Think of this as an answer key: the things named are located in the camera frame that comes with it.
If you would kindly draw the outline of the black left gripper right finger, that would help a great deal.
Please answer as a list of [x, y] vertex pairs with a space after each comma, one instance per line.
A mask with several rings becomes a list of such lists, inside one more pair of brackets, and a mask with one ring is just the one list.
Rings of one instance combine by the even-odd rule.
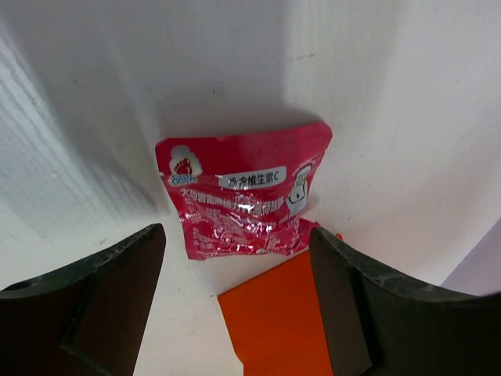
[[320, 226], [309, 252], [335, 375], [499, 374], [499, 294], [418, 280]]

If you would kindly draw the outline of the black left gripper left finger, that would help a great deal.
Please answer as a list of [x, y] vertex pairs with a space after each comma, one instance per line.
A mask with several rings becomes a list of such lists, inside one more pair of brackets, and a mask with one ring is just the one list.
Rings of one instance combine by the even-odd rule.
[[164, 259], [164, 227], [1, 291], [3, 375], [132, 375]]

